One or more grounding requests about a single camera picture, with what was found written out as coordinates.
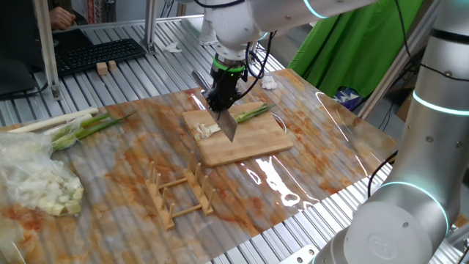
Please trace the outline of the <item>person's hand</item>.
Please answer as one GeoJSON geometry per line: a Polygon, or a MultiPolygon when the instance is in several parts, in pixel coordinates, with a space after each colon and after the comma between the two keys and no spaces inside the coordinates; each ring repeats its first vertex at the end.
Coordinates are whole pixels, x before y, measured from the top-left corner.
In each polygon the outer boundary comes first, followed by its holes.
{"type": "Polygon", "coordinates": [[[56,30],[67,30],[71,27],[76,19],[76,16],[61,7],[56,7],[49,12],[51,29],[56,30]]]}

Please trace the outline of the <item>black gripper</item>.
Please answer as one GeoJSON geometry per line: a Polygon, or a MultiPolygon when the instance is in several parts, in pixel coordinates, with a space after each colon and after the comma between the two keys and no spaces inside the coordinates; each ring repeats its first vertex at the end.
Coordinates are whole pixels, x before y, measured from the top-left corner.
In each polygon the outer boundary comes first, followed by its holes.
{"type": "Polygon", "coordinates": [[[213,77],[212,88],[204,92],[204,99],[210,110],[229,109],[238,100],[237,83],[240,78],[245,78],[245,69],[222,70],[211,69],[213,77]],[[221,99],[218,90],[224,91],[221,99]]]}

